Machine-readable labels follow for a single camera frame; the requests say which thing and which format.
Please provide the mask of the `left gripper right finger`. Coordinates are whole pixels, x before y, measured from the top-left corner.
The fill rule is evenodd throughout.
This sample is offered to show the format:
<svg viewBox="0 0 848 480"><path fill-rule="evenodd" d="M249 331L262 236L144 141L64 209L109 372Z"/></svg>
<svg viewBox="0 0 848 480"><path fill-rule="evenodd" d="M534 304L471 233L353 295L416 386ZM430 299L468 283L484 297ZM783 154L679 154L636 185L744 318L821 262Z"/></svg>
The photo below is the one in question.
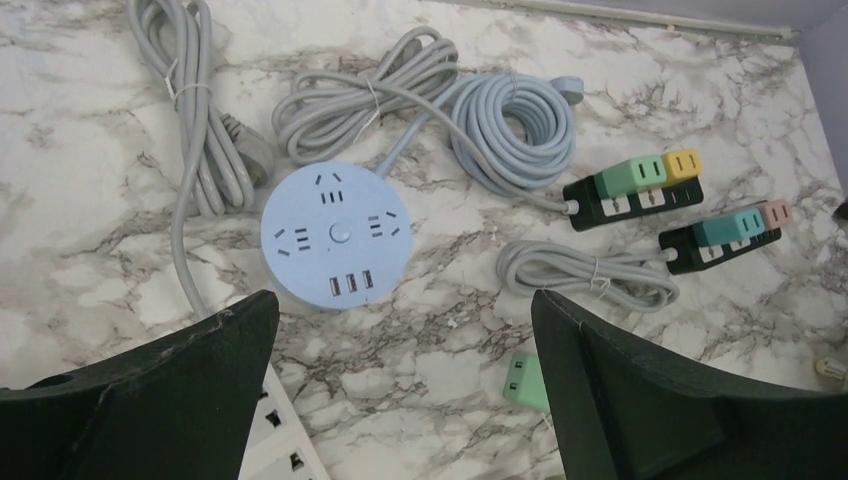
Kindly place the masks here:
<svg viewBox="0 0 848 480"><path fill-rule="evenodd" d="M843 479L847 397L719 370L537 291L535 344L569 479Z"/></svg>

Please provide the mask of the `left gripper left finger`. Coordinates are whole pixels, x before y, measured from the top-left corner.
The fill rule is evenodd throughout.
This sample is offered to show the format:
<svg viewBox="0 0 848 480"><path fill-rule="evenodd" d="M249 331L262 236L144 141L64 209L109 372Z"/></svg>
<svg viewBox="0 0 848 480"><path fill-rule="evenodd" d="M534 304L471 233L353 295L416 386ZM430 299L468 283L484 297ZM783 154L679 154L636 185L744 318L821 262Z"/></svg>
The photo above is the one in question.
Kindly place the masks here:
<svg viewBox="0 0 848 480"><path fill-rule="evenodd" d="M262 290L189 327L1 392L5 479L235 479L279 321Z"/></svg>

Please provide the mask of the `white power strip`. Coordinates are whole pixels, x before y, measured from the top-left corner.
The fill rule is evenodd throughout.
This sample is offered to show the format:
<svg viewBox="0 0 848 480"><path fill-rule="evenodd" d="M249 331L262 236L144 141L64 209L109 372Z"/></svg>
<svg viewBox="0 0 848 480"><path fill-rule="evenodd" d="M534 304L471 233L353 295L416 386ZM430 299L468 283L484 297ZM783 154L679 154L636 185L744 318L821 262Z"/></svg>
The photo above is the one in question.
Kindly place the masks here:
<svg viewBox="0 0 848 480"><path fill-rule="evenodd" d="M266 369L238 478L330 479L271 365Z"/></svg>

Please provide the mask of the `round blue power socket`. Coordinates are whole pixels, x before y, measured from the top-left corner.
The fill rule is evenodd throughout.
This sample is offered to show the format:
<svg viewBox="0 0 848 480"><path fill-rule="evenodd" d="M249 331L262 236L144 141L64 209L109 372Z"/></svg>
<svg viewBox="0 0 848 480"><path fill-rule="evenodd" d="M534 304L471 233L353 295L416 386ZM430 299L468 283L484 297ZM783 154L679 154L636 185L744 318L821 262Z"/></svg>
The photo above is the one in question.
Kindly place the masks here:
<svg viewBox="0 0 848 480"><path fill-rule="evenodd" d="M279 288L319 309L349 310L385 297L402 279L411 221L400 196L374 172L319 162L272 190L260 245Z"/></svg>

